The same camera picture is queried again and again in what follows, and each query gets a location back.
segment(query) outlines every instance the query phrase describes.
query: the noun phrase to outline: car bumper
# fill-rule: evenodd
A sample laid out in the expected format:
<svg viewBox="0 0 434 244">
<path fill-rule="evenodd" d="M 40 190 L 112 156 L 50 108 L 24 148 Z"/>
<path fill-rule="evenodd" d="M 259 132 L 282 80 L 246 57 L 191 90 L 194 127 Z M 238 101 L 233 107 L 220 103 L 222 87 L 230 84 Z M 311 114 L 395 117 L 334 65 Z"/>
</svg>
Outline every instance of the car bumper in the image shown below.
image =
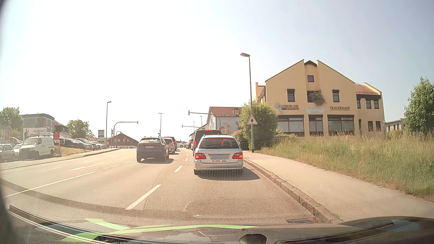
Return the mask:
<svg viewBox="0 0 434 244">
<path fill-rule="evenodd" d="M 138 152 L 136 153 L 137 158 L 158 158 L 161 157 L 163 152 Z"/>
<path fill-rule="evenodd" d="M 235 163 L 202 163 L 200 160 L 194 160 L 194 169 L 241 169 L 244 162 L 242 159 L 238 159 Z"/>
</svg>

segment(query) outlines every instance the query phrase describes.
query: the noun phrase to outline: white lane marking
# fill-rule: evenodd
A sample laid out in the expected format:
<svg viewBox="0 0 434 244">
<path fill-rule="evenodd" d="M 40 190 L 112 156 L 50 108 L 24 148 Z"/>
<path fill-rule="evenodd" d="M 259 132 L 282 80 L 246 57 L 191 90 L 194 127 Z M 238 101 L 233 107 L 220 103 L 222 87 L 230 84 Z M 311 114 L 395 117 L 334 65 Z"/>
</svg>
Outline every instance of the white lane marking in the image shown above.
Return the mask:
<svg viewBox="0 0 434 244">
<path fill-rule="evenodd" d="M 97 163 L 97 164 L 94 164 L 94 165 L 89 165 L 89 166 L 86 166 L 86 167 L 73 168 L 73 169 L 69 169 L 68 171 L 79 170 L 79 169 L 82 169 L 82 168 L 89 168 L 89 167 L 92 167 L 92 166 L 95 166 L 95 165 L 100 165 L 100 164 L 103 164 L 103 163 L 105 163 L 105 162 Z"/>
<path fill-rule="evenodd" d="M 63 181 L 67 181 L 67 180 L 70 180 L 70 179 L 78 178 L 78 177 L 85 176 L 85 175 L 89 175 L 89 174 L 93 174 L 93 173 L 94 173 L 94 172 L 90 172 L 90 173 L 87 173 L 87 174 L 84 174 L 84 175 L 79 175 L 79 176 L 71 177 L 71 178 L 68 178 L 68 179 L 64 179 L 64 180 L 61 180 L 61 181 L 56 181 L 56 182 L 53 182 L 53 183 L 49 183 L 49 184 L 45 184 L 45 185 L 41 185 L 41 186 L 34 187 L 34 188 L 31 188 L 31 189 L 27 189 L 27 190 L 20 191 L 20 192 L 15 192 L 15 193 L 13 193 L 13 194 L 7 195 L 5 198 L 10 197 L 10 196 L 13 196 L 13 195 L 16 195 L 16 194 L 20 194 L 20 193 L 23 193 L 23 192 L 26 192 L 26 191 L 33 191 L 33 190 L 35 190 L 35 189 L 38 189 L 38 188 L 41 188 L 41 187 L 44 187 L 44 186 L 52 185 L 52 184 L 55 184 L 55 183 L 59 183 L 59 182 L 63 182 Z"/>
<path fill-rule="evenodd" d="M 47 171 L 47 170 L 52 170 L 52 169 L 57 169 L 57 168 L 44 169 L 44 170 L 41 170 L 40 172 Z"/>
<path fill-rule="evenodd" d="M 175 171 L 173 171 L 174 173 L 178 172 L 180 169 L 182 168 L 182 165 L 179 166 L 179 168 L 177 168 Z"/>
<path fill-rule="evenodd" d="M 143 201 L 145 198 L 147 198 L 153 191 L 155 191 L 160 186 L 161 185 L 154 186 L 154 188 L 152 188 L 150 191 L 146 192 L 143 196 L 141 196 L 139 199 L 137 199 L 135 202 L 133 202 L 125 210 L 131 210 L 131 209 L 133 209 L 135 206 L 137 206 L 137 204 L 139 204 L 141 201 Z"/>
</svg>

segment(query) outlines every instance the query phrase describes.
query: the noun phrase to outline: road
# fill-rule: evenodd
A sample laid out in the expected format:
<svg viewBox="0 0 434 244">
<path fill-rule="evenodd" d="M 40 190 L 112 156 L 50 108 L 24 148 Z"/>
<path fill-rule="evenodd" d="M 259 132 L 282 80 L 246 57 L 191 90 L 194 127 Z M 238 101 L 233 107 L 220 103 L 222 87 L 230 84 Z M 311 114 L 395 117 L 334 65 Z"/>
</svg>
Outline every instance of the road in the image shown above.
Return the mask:
<svg viewBox="0 0 434 244">
<path fill-rule="evenodd" d="M 7 205 L 48 219 L 110 231 L 126 226 L 284 224 L 312 215 L 249 165 L 243 174 L 193 174 L 191 150 L 138 163 L 135 149 L 0 171 Z"/>
</svg>

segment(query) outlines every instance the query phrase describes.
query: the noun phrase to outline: warning road sign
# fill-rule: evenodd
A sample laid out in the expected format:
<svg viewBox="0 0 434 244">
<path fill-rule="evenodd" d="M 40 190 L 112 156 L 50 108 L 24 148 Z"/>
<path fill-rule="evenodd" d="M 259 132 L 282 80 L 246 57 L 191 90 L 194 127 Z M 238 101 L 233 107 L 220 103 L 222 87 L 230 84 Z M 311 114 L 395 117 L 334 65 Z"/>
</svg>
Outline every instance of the warning road sign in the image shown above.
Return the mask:
<svg viewBox="0 0 434 244">
<path fill-rule="evenodd" d="M 255 118 L 252 116 L 250 116 L 250 119 L 247 121 L 246 123 L 247 125 L 257 125 L 258 122 L 256 122 Z"/>
</svg>

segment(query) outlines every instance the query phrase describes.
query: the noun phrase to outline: street lamp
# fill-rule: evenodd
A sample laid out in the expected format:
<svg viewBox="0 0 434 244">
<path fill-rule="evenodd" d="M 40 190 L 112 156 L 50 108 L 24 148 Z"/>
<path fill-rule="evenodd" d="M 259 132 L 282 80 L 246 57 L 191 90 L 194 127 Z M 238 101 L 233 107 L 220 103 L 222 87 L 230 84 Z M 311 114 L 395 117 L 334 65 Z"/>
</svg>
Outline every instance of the street lamp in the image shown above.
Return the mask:
<svg viewBox="0 0 434 244">
<path fill-rule="evenodd" d="M 110 102 L 107 102 L 107 112 L 105 113 L 105 138 L 104 138 L 104 143 L 107 145 L 107 118 L 108 118 L 108 115 L 109 115 L 109 103 L 111 103 L 111 101 Z"/>
<path fill-rule="evenodd" d="M 250 76 L 250 116 L 253 115 L 253 108 L 252 108 L 252 73 L 250 72 L 250 54 L 247 53 L 241 53 L 242 57 L 248 57 L 249 58 L 249 76 Z M 250 125 L 250 130 L 252 131 L 252 152 L 255 152 L 253 149 L 253 125 Z"/>
<path fill-rule="evenodd" d="M 116 124 L 113 126 L 113 132 L 115 133 L 115 127 L 116 127 L 116 125 L 118 124 L 118 123 L 138 123 L 138 121 L 119 121 L 119 122 L 116 122 Z"/>
<path fill-rule="evenodd" d="M 161 136 L 161 116 L 164 114 L 164 113 L 159 113 L 160 114 L 160 136 Z"/>
</svg>

